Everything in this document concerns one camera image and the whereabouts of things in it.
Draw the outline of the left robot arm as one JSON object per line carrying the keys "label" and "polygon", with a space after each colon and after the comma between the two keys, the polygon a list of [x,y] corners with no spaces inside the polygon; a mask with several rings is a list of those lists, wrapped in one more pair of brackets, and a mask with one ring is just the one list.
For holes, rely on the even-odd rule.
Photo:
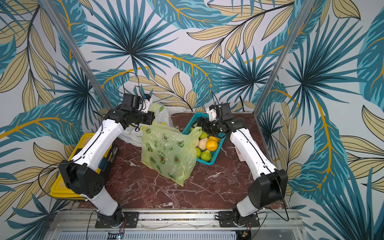
{"label": "left robot arm", "polygon": [[59,171],[66,187],[90,201],[98,217],[108,226],[118,228],[125,222],[121,206],[105,188],[105,178],[97,173],[104,154],[116,138],[128,127],[151,125],[155,119],[149,110],[151,96],[124,94],[123,101],[104,116],[100,128],[70,161],[62,161]]}

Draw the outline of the green avocado print plastic bag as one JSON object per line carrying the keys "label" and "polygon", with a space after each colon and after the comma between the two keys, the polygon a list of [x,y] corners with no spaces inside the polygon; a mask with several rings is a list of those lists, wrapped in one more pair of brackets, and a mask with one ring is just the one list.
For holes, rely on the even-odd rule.
{"label": "green avocado print plastic bag", "polygon": [[201,127],[183,135],[177,128],[153,123],[142,135],[141,162],[182,187],[196,165],[195,144],[201,133]]}

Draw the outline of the white pear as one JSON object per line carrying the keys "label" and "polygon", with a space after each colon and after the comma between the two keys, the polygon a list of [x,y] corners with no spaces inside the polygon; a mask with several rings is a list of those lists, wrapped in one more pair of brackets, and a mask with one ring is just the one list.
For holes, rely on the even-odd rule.
{"label": "white pear", "polygon": [[203,152],[207,149],[208,138],[201,139],[198,144],[198,148]]}

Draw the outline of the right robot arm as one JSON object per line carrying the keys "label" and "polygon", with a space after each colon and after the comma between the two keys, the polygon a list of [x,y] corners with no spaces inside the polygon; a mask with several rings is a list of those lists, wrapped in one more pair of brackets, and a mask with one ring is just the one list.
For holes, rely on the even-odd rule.
{"label": "right robot arm", "polygon": [[237,203],[230,215],[219,217],[219,220],[232,220],[235,226],[242,227],[257,217],[257,211],[284,200],[288,175],[268,160],[244,121],[232,115],[228,103],[211,105],[206,112],[208,117],[198,118],[197,126],[214,137],[220,134],[229,136],[240,160],[246,162],[254,179],[248,195]]}

